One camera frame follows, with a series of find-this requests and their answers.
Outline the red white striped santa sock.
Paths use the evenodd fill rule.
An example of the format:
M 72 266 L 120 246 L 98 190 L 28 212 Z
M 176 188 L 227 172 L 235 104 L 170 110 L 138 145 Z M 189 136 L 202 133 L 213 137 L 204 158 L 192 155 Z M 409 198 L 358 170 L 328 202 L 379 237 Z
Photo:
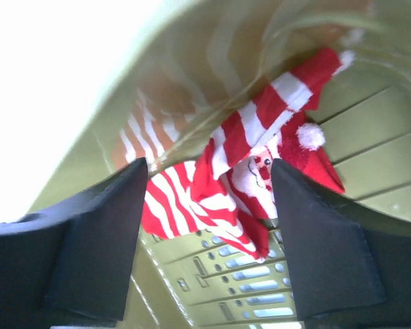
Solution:
M 348 69 L 352 50 L 324 48 L 268 83 L 246 106 L 215 130 L 196 163 L 190 196 L 216 210 L 213 198 L 230 194 L 253 216 L 276 215 L 271 168 L 283 160 L 320 185 L 337 193 L 345 188 L 325 150 L 321 127 L 307 112 L 316 110 L 323 87 Z

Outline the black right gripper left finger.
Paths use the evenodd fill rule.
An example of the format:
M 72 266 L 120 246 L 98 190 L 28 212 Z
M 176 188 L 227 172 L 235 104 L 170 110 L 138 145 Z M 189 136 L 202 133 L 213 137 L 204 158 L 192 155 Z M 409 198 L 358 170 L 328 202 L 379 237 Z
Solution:
M 140 158 L 57 204 L 0 223 L 0 322 L 123 320 L 146 186 Z

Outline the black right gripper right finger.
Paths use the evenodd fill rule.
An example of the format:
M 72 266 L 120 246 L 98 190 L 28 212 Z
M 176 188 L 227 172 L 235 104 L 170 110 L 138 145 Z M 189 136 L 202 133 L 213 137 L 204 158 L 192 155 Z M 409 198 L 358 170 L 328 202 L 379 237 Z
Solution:
M 304 322 L 411 322 L 411 223 L 303 176 L 283 160 L 272 183 Z

